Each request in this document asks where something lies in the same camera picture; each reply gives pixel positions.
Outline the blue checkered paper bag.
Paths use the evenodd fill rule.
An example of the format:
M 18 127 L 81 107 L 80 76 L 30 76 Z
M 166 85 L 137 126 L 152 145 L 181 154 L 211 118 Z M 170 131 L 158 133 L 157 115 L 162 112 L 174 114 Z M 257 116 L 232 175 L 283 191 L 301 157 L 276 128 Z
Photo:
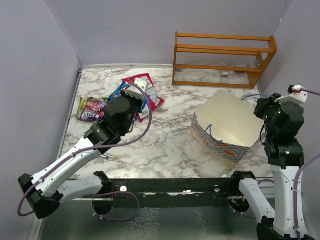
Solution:
M 259 139 L 264 122 L 254 109 L 235 94 L 218 90 L 195 110 L 190 134 L 214 158 L 234 168 Z

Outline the red snack bag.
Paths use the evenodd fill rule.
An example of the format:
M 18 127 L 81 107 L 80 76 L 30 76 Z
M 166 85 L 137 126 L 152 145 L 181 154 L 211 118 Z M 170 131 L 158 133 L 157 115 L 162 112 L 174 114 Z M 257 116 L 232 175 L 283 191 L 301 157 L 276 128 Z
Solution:
M 134 82 L 134 80 L 137 78 L 147 81 L 145 93 L 148 96 L 151 105 L 151 111 L 153 112 L 158 107 L 160 107 L 165 102 L 165 100 L 157 95 L 155 85 L 149 73 L 142 73 L 131 77 L 123 78 L 122 81 Z M 139 121 L 142 123 L 144 119 L 149 116 L 149 114 L 150 111 L 146 104 L 143 110 L 141 110 L 141 113 L 138 114 Z

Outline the blue snack bag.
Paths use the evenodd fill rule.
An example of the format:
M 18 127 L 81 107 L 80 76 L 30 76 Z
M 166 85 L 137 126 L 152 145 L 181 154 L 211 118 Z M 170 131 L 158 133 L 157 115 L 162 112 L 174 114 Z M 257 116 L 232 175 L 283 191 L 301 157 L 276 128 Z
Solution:
M 114 98 L 116 97 L 121 97 L 121 91 L 124 87 L 122 85 L 120 85 L 109 97 L 108 97 L 108 101 L 111 102 Z

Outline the purple Fox's berries bag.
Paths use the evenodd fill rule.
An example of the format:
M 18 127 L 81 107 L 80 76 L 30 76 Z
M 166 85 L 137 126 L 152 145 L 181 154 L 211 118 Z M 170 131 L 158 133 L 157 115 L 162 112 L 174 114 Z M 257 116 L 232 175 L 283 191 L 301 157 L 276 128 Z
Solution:
M 100 121 L 104 117 L 104 109 L 109 104 L 108 97 L 95 98 L 86 97 L 86 106 L 82 112 L 79 121 L 82 122 L 96 122 Z

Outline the green Fox's candy bag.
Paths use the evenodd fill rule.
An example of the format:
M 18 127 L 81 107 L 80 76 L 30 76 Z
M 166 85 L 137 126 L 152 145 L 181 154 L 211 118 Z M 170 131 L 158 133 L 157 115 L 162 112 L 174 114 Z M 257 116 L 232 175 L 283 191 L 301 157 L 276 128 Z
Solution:
M 76 113 L 76 118 L 78 120 L 81 119 L 81 116 L 82 116 L 82 113 L 83 113 L 83 110 L 84 110 L 86 104 L 87 104 L 87 98 L 80 97 L 79 98 L 79 103 L 78 103 L 78 110 L 77 110 L 77 113 Z

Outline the blue M&M's bag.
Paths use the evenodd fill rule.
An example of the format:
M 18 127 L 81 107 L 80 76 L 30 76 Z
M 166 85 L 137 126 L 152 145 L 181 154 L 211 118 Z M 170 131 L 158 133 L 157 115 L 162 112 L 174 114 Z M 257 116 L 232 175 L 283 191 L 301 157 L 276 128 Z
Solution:
M 140 99 L 136 99 L 134 97 L 131 97 L 129 95 L 126 95 L 124 90 L 125 90 L 125 87 L 126 87 L 126 81 L 123 81 L 121 86 L 123 86 L 123 89 L 121 90 L 121 97 L 125 97 L 126 99 L 128 99 L 129 101 L 133 102 L 134 104 L 136 104 L 137 106 L 140 106 L 141 107 L 141 110 L 144 109 L 144 107 L 146 106 L 147 104 L 147 101 L 146 101 L 146 98 L 144 96 L 144 100 L 140 100 Z

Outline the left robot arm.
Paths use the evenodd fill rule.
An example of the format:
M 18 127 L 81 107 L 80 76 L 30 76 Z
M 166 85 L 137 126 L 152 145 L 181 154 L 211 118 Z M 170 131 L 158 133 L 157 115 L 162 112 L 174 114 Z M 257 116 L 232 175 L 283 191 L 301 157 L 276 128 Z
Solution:
M 134 119 L 144 103 L 145 100 L 128 95 L 115 97 L 105 107 L 104 117 L 93 124 L 72 149 L 42 171 L 21 175 L 18 183 L 23 197 L 18 215 L 27 216 L 22 213 L 24 201 L 30 205 L 32 214 L 44 219 L 64 202 L 89 195 L 106 197 L 112 189 L 112 181 L 104 172 L 96 171 L 85 179 L 69 178 L 111 148 L 125 146 L 121 138 L 132 131 Z

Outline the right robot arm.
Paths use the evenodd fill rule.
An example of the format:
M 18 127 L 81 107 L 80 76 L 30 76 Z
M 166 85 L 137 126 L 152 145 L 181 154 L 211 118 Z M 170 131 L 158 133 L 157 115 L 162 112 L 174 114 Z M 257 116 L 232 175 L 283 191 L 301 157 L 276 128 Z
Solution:
M 229 189 L 243 195 L 257 221 L 260 240 L 310 240 L 304 220 L 302 203 L 302 176 L 308 166 L 304 150 L 296 136 L 303 126 L 308 93 L 295 90 L 281 96 L 275 93 L 260 98 L 254 115 L 263 120 L 264 150 L 273 175 L 275 207 L 262 193 L 251 172 L 236 171 Z

